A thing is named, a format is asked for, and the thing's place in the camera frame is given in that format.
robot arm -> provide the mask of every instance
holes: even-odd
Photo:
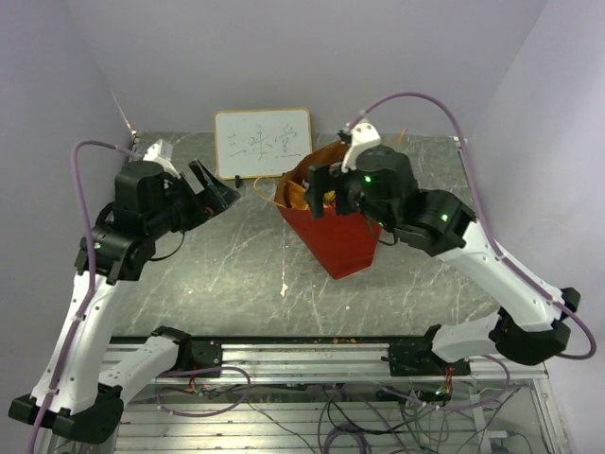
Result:
[[[573,288],[550,286],[503,248],[496,253],[473,210],[452,193],[420,189],[407,156],[380,145],[370,123],[357,124],[351,136],[341,138],[350,143],[342,163],[310,168],[305,198],[313,217],[323,216],[323,194],[335,191],[337,215],[361,212],[395,241],[454,266],[501,305],[484,319],[429,328],[426,338],[433,354],[454,362],[500,353],[533,365],[565,349],[570,331],[562,323],[564,314],[551,302],[564,302],[575,312],[579,294]],[[505,262],[539,282],[548,296]]]
[[[52,402],[42,427],[68,440],[103,443],[119,423],[124,406],[162,372],[187,368],[190,336],[166,327],[154,331],[145,345],[111,369],[101,371],[122,303],[155,254],[156,241],[169,232],[188,232],[229,208],[239,194],[217,180],[199,161],[189,164],[201,183],[196,194],[166,154],[162,141],[142,161],[122,167],[115,177],[115,198],[102,210],[95,227],[95,295],[80,319],[62,366],[60,381],[51,388],[78,308],[89,286],[88,252],[80,241],[74,292],[60,338],[43,376],[31,394],[13,400],[9,416],[33,424],[45,397]]]

gray marble tabletop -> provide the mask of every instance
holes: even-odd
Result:
[[[145,148],[159,138],[172,143],[179,170],[193,159],[216,168],[211,133],[138,137]],[[316,135],[314,149],[335,139]],[[421,187],[452,191],[471,203],[452,139],[404,136],[398,146],[391,136],[387,144],[410,157]],[[260,183],[270,196],[272,182]],[[239,192],[232,208],[186,235],[179,253],[146,265],[115,335],[146,336],[162,324],[217,336],[422,334],[432,324],[462,323],[496,308],[468,278],[403,244],[379,244],[371,267],[334,280],[277,208],[257,196],[252,181]],[[180,239],[162,238],[158,254],[171,252]]]

purple cable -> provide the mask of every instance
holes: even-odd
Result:
[[[196,371],[166,372],[165,374],[162,374],[162,376],[190,376],[190,375],[199,375],[199,374],[209,374],[211,372],[218,372],[218,371],[239,372],[241,375],[243,375],[246,378],[246,381],[248,382],[248,388],[246,389],[246,392],[243,393],[241,395],[241,397],[237,401],[235,401],[235,403],[231,404],[229,407],[225,407],[224,409],[221,409],[221,410],[210,411],[208,413],[202,413],[202,414],[186,413],[184,411],[171,410],[162,403],[162,391],[165,390],[165,388],[162,388],[156,395],[156,401],[158,402],[158,410],[162,410],[162,411],[165,411],[166,413],[174,414],[176,416],[183,416],[185,418],[207,418],[209,416],[217,416],[218,414],[226,413],[227,411],[233,410],[238,405],[246,402],[248,400],[248,398],[250,397],[250,389],[252,387],[252,382],[251,382],[250,375],[245,370],[240,369],[239,367],[216,366],[216,367],[209,367],[208,369],[197,369]]]
[[[510,387],[510,371],[509,368],[506,366],[506,364],[504,362],[502,362],[500,359],[495,358],[491,355],[484,355],[484,358],[487,358],[493,362],[495,362],[496,364],[498,364],[502,370],[504,371],[504,374],[506,375],[505,381],[504,381],[504,386],[502,387],[502,390],[500,390],[498,393],[494,394],[492,397],[489,397],[485,400],[480,400],[479,402],[476,402],[474,404],[471,405],[462,405],[462,406],[458,406],[458,407],[443,407],[440,405],[433,405],[433,404],[427,404],[426,402],[423,402],[422,400],[420,400],[419,398],[415,397],[415,396],[411,396],[411,395],[407,395],[407,394],[401,394],[401,393],[397,393],[396,391],[392,390],[391,388],[383,388],[383,391],[387,392],[387,393],[391,393],[394,394],[398,397],[404,398],[405,400],[408,400],[410,402],[414,402],[415,404],[418,404],[420,406],[422,406],[425,409],[431,409],[431,410],[439,410],[439,411],[467,411],[467,410],[472,410],[472,409],[476,409],[477,407],[483,407],[484,405],[487,404],[491,404],[492,402],[495,402],[497,399],[499,399],[502,395],[504,395],[504,393],[509,389]]]
[[[343,394],[350,395],[344,390],[344,386],[342,388],[340,388],[339,391]],[[372,405],[370,402],[368,402],[367,400],[364,400],[364,399],[361,399],[361,400],[363,401],[364,404],[366,404],[368,406],[368,408],[370,410],[372,410],[374,412],[374,414],[376,416],[378,416],[378,419],[380,419],[380,421],[382,421],[382,423],[385,425],[387,430],[392,434],[393,438],[395,439],[395,442],[398,445],[400,445],[401,447],[405,448],[406,445],[404,444],[404,441],[399,437],[399,434],[397,432],[395,432],[395,430],[393,430],[393,428],[389,424],[389,421],[387,421],[385,419],[385,417],[382,414],[380,414],[380,411],[378,411],[378,409],[374,405]]]
[[[362,433],[354,433],[347,430],[353,430],[355,427],[350,424],[343,424],[343,430],[338,428],[333,428],[330,430],[328,435],[325,437],[325,445],[323,446],[322,454],[329,454],[330,446],[334,442],[334,440],[342,435],[349,435],[354,438],[357,442],[357,446],[359,447],[359,454],[372,454],[372,448],[370,444],[366,440],[366,437],[363,436]]]
[[[36,439],[38,438],[38,432],[40,431],[40,427],[42,426],[42,420],[46,411],[50,408],[52,404],[53,397],[55,393],[53,390],[57,389],[57,385],[59,385],[59,379],[61,378],[61,374],[65,369],[65,361],[67,360],[67,355],[69,354],[69,349],[74,342],[74,337],[76,336],[76,332],[78,331],[79,322],[86,312],[89,304],[93,300],[95,296],[95,279],[96,279],[96,257],[95,257],[95,241],[93,239],[93,229],[91,227],[91,221],[88,217],[88,209],[86,208],[86,200],[84,198],[84,190],[82,188],[82,181],[79,177],[79,168],[78,168],[78,152],[79,149],[86,145],[96,145],[98,147],[115,149],[122,154],[129,156],[130,158],[136,158],[137,154],[133,151],[119,147],[117,145],[108,144],[105,142],[100,142],[98,140],[85,140],[83,142],[79,142],[74,145],[72,148],[71,154],[71,166],[72,166],[72,175],[74,178],[74,187],[76,189],[76,196],[78,197],[78,205],[80,209],[80,213],[82,215],[82,220],[84,221],[84,237],[86,238],[86,252],[88,254],[88,274],[89,274],[89,284],[88,291],[84,298],[82,299],[82,303],[80,304],[78,311],[76,312],[76,317],[67,331],[67,335],[65,336],[65,341],[63,342],[63,346],[60,348],[59,357],[57,358],[57,364],[55,365],[55,370],[53,371],[53,375],[50,378],[49,385],[49,393],[45,396],[42,404],[40,405],[40,409],[38,410],[38,414],[36,415],[36,419],[34,421],[31,435],[29,437],[29,442],[27,444],[27,452],[30,454],[34,454],[36,447]]]
[[[352,128],[354,128],[354,126],[357,123],[359,123],[359,121],[361,121],[361,119],[364,118],[366,116],[366,114],[373,111],[376,107],[380,106],[381,104],[383,104],[391,99],[394,99],[396,97],[407,97],[407,96],[419,97],[421,99],[425,99],[429,102],[432,102],[433,104],[438,106],[443,111],[443,113],[449,118],[450,122],[452,123],[452,126],[454,127],[454,131],[456,132],[456,135],[458,136],[458,140],[460,141],[460,147],[462,148],[462,153],[461,153],[462,165],[464,166],[464,168],[466,170],[469,188],[471,189],[471,195],[473,197],[473,201],[475,202],[476,216],[479,219],[479,222],[481,223],[481,226],[483,227],[483,230],[485,231],[485,237],[487,238],[488,242],[490,243],[490,246],[492,246],[492,249],[495,252],[496,256],[499,257],[500,260],[502,260],[502,263],[504,263],[507,267],[509,267],[509,269],[512,272],[514,272],[523,281],[525,281],[531,288],[536,290],[542,297],[544,297],[548,303],[551,303],[554,306],[556,306],[563,313],[568,315],[570,319],[572,319],[575,323],[577,323],[579,328],[584,332],[584,334],[588,338],[588,341],[590,343],[590,348],[587,353],[582,354],[582,355],[559,354],[559,356],[562,358],[567,358],[567,359],[591,358],[596,352],[596,339],[595,339],[595,336],[593,335],[593,333],[591,332],[591,330],[588,328],[588,326],[575,313],[573,313],[571,310],[569,310],[562,302],[553,300],[552,296],[545,288],[543,288],[539,283],[534,282],[534,280],[531,277],[529,277],[529,275],[527,275],[523,270],[521,270],[519,267],[517,267],[508,257],[504,256],[504,254],[502,253],[502,249],[500,249],[500,246],[498,245],[495,238],[493,237],[492,229],[490,228],[490,224],[488,224],[488,221],[485,217],[483,208],[481,207],[479,191],[476,188],[473,166],[472,166],[471,160],[470,160],[470,152],[469,152],[468,145],[466,143],[466,139],[464,138],[464,133],[462,132],[462,128],[460,127],[460,124],[454,117],[454,114],[445,106],[445,104],[443,104],[441,101],[434,98],[433,96],[425,95],[424,93],[418,93],[418,92],[393,93],[391,95],[378,99],[377,101],[374,101],[372,104],[370,104],[364,110],[360,111],[351,123],[347,123],[347,127],[345,128],[345,131],[349,131]]]

